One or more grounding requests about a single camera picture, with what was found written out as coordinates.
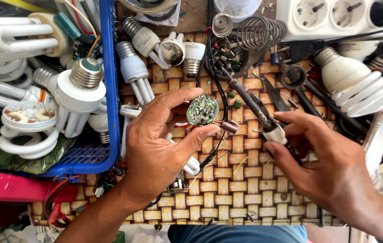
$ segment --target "forearm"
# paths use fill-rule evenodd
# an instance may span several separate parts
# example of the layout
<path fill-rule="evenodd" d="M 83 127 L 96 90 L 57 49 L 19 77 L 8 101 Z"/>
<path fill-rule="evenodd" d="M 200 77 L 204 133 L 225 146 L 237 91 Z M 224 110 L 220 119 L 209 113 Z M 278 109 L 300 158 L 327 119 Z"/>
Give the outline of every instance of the forearm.
<path fill-rule="evenodd" d="M 56 242 L 112 242 L 124 220 L 142 209 L 124 195 L 122 182 L 87 207 L 59 235 Z"/>
<path fill-rule="evenodd" d="M 383 240 L 383 195 L 376 192 L 370 200 L 369 204 L 360 205 L 350 217 L 342 220 Z"/>

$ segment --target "left hand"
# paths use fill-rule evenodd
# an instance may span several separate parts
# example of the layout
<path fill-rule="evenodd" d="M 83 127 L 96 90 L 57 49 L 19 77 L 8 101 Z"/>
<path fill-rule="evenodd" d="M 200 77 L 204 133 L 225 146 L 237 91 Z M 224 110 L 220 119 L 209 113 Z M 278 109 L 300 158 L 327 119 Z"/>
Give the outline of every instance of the left hand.
<path fill-rule="evenodd" d="M 177 122 L 187 122 L 188 103 L 204 93 L 201 88 L 172 90 L 156 97 L 127 126 L 128 173 L 122 190 L 131 202 L 145 207 L 175 180 L 190 157 L 209 136 L 215 124 L 199 127 L 179 143 L 165 138 Z"/>

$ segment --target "brown capacitor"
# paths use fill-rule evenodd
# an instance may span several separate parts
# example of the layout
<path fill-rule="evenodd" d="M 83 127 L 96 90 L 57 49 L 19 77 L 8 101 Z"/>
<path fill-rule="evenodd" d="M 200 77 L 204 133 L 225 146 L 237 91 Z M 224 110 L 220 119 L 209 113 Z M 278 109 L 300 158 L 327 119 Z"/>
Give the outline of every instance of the brown capacitor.
<path fill-rule="evenodd" d="M 238 126 L 232 125 L 227 121 L 221 121 L 220 127 L 233 134 L 235 134 L 238 131 Z"/>

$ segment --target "hand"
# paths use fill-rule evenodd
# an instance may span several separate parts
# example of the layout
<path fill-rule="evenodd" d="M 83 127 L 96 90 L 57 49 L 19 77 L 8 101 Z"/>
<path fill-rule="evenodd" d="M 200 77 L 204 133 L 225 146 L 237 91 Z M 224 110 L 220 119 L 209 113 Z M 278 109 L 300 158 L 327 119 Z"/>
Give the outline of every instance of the hand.
<path fill-rule="evenodd" d="M 303 167 L 281 144 L 266 142 L 276 165 L 295 189 L 317 205 L 350 222 L 354 212 L 369 205 L 377 192 L 367 172 L 364 149 L 331 130 L 325 122 L 301 112 L 276 112 L 275 117 L 290 123 L 284 130 L 300 158 L 313 148 L 319 161 Z"/>
<path fill-rule="evenodd" d="M 164 93 L 142 110 L 127 126 L 128 173 L 123 190 L 129 200 L 143 208 L 175 180 L 190 157 L 220 127 L 210 124 L 196 128 L 179 143 L 165 138 L 177 122 L 187 122 L 188 103 L 204 93 L 201 88 Z"/>

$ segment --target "blue shirt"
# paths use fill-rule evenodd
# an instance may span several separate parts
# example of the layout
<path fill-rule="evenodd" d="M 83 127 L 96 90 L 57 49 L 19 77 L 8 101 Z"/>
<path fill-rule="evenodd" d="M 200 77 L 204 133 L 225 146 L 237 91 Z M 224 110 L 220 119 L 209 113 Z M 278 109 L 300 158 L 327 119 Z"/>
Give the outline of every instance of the blue shirt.
<path fill-rule="evenodd" d="M 304 226 L 171 225 L 172 243 L 306 243 Z"/>

